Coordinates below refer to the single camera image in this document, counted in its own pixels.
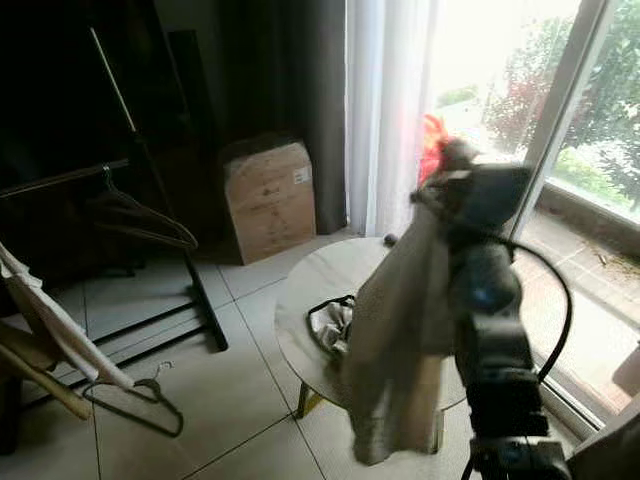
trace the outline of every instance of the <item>sheer curtain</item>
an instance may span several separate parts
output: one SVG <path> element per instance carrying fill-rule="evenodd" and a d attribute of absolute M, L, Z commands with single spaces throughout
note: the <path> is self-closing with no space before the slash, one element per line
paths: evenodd
<path fill-rule="evenodd" d="M 401 234 L 411 220 L 437 4 L 347 0 L 347 206 L 362 235 Z"/>

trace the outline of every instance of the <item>red object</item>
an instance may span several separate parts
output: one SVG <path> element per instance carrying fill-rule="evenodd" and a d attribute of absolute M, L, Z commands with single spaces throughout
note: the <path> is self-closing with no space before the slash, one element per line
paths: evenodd
<path fill-rule="evenodd" d="M 424 120 L 424 145 L 418 185 L 422 185 L 438 169 L 442 161 L 442 147 L 449 141 L 449 134 L 442 120 L 430 114 L 425 115 Z"/>

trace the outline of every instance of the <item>metal clothing rack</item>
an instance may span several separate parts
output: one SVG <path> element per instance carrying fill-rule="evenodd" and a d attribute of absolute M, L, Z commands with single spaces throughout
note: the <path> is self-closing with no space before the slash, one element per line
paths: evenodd
<path fill-rule="evenodd" d="M 164 203 L 164 207 L 166 210 L 166 214 L 167 216 L 169 216 L 172 220 L 176 220 L 176 216 L 175 216 L 175 212 L 173 209 L 173 206 L 171 205 L 171 201 L 169 200 L 169 197 L 167 195 L 167 192 L 165 190 L 164 187 L 164 183 L 162 181 L 162 178 L 160 176 L 160 173 L 158 171 L 158 168 L 153 160 L 153 157 L 150 155 L 149 150 L 147 148 L 146 142 L 144 140 L 144 138 L 139 134 L 138 130 L 136 129 L 136 126 L 133 122 L 133 119 L 129 113 L 129 109 L 127 108 L 127 105 L 124 101 L 124 98 L 120 92 L 120 89 L 118 88 L 118 84 L 116 82 L 116 79 L 113 75 L 113 72 L 111 70 L 111 67 L 109 65 L 109 62 L 107 60 L 107 57 L 104 53 L 104 50 L 102 48 L 102 45 L 100 43 L 100 39 L 98 38 L 98 35 L 95 31 L 95 29 L 93 27 L 89 27 L 89 32 L 91 34 L 93 43 L 96 47 L 96 50 L 98 52 L 98 54 L 100 55 L 100 59 L 102 61 L 102 64 L 104 66 L 105 69 L 105 73 L 107 74 L 107 76 L 109 77 L 109 81 L 111 84 L 111 87 L 113 89 L 114 94 L 116 95 L 117 99 L 118 99 L 118 103 L 120 105 L 120 108 L 122 110 L 123 116 L 126 118 L 128 127 L 129 127 L 129 132 L 133 137 L 134 143 L 135 145 L 139 148 L 139 156 L 141 157 L 142 161 L 146 164 L 143 165 L 145 166 L 148 171 L 151 173 L 151 176 L 153 177 L 153 184 L 156 187 L 158 194 L 160 195 L 160 198 L 162 199 L 163 203 Z M 42 180 L 37 180 L 34 182 L 30 182 L 27 184 L 23 184 L 23 185 L 19 185 L 16 187 L 11 187 L 11 188 L 6 188 L 3 190 L 0 190 L 0 199 L 2 198 L 7 198 L 7 197 L 12 197 L 12 196 L 16 196 L 16 195 L 20 195 L 23 193 L 27 193 L 27 192 L 31 192 L 34 190 L 39 190 L 42 188 L 46 188 L 52 185 L 57 185 L 57 184 L 61 184 L 61 183 L 65 183 L 65 182 L 69 182 L 69 181 L 73 181 L 73 180 L 78 180 L 78 179 L 82 179 L 85 177 L 89 177 L 92 175 L 97 175 L 97 174 L 103 174 L 105 171 L 105 167 L 109 167 L 109 169 L 119 169 L 119 168 L 123 168 L 123 167 L 127 167 L 130 166 L 133 163 L 133 160 L 128 160 L 128 159 L 122 159 L 122 160 L 117 160 L 114 162 L 109 162 L 106 164 L 100 164 L 100 165 L 95 165 L 92 167 L 87 167 L 87 168 L 81 168 L 69 173 L 64 173 L 61 175 L 56 175 L 53 177 L 48 177 Z M 218 323 L 218 319 L 216 317 L 215 312 L 213 311 L 213 307 L 211 306 L 211 303 L 209 302 L 209 298 L 207 297 L 207 293 L 204 289 L 204 285 L 202 283 L 202 279 L 200 278 L 200 274 L 198 273 L 198 270 L 194 264 L 193 258 L 191 257 L 191 254 L 189 253 L 188 250 L 183 250 L 183 260 L 184 263 L 187 267 L 187 270 L 189 271 L 189 275 L 191 276 L 191 280 L 192 280 L 192 290 L 191 290 L 191 294 L 192 294 L 192 300 L 184 303 L 182 305 L 173 307 L 165 312 L 162 312 L 160 314 L 154 315 L 150 318 L 147 318 L 145 320 L 142 320 L 140 322 L 137 322 L 133 325 L 124 327 L 120 330 L 117 330 L 115 332 L 109 333 L 103 337 L 100 337 L 98 339 L 93 340 L 93 342 L 99 347 L 100 345 L 105 344 L 106 342 L 113 340 L 115 338 L 118 337 L 122 337 L 123 335 L 129 334 L 133 331 L 136 330 L 140 330 L 144 327 L 147 327 L 149 325 L 152 325 L 155 322 L 158 322 L 160 320 L 163 320 L 167 317 L 170 317 L 172 315 L 175 315 L 179 312 L 182 312 L 184 310 L 187 310 L 189 308 L 198 308 L 200 307 L 198 310 L 200 310 L 201 314 L 204 316 L 205 319 L 205 324 L 204 325 L 200 325 L 198 327 L 195 327 L 194 329 L 189 330 L 186 333 L 182 333 L 176 337 L 173 337 L 165 342 L 162 342 L 158 345 L 155 345 L 153 347 L 151 347 L 150 349 L 147 349 L 143 352 L 140 352 L 138 354 L 135 354 L 123 361 L 120 361 L 117 363 L 117 365 L 119 367 L 125 366 L 129 363 L 132 363 L 140 358 L 143 358 L 145 356 L 150 355 L 151 353 L 162 349 L 170 344 L 179 342 L 180 340 L 183 340 L 185 338 L 188 338 L 190 336 L 193 336 L 197 333 L 203 332 L 203 331 L 209 331 L 212 335 L 213 338 L 216 342 L 216 345 L 219 349 L 219 351 L 224 351 L 228 348 L 228 343 L 227 343 L 227 339 L 224 336 L 224 333 L 222 331 L 222 328 L 220 327 L 220 324 Z M 70 387 L 77 387 L 83 383 L 86 383 L 85 380 L 81 380 L 78 382 L 73 383 L 72 385 L 70 385 Z M 35 405 L 40 403 L 41 400 L 36 400 L 35 402 L 32 402 L 31 404 L 29 404 L 30 406 Z"/>

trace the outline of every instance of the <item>sliding glass door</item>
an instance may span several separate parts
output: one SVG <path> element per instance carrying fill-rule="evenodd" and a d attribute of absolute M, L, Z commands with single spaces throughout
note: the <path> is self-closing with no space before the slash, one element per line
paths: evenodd
<path fill-rule="evenodd" d="M 511 235 L 554 262 L 575 302 L 546 388 L 597 428 L 640 391 L 640 0 L 448 0 L 435 47 L 450 132 L 535 171 Z M 515 269 L 542 363 L 565 301 L 531 258 Z"/>

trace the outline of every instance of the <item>round table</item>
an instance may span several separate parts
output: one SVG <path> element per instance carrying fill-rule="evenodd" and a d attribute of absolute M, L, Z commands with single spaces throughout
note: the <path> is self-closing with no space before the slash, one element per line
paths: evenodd
<path fill-rule="evenodd" d="M 306 412 L 309 389 L 338 406 L 343 398 L 336 360 L 311 338 L 307 312 L 330 298 L 355 295 L 388 251 L 381 238 L 344 240 L 307 255 L 285 280 L 276 305 L 275 330 L 285 360 L 301 381 L 298 418 Z M 440 412 L 464 395 L 450 357 L 444 361 Z"/>

